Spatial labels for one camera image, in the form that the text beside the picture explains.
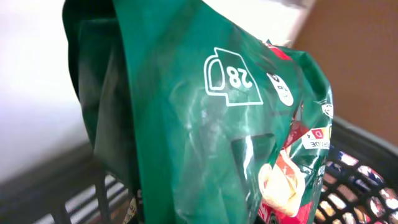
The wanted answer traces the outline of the green Nescafe coffee bag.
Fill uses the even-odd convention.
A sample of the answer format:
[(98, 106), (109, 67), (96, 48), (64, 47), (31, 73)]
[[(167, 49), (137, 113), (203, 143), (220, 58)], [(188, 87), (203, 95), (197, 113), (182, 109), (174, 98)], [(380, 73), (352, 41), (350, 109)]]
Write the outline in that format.
[(313, 223), (333, 121), (303, 51), (203, 1), (67, 0), (70, 78), (126, 223)]

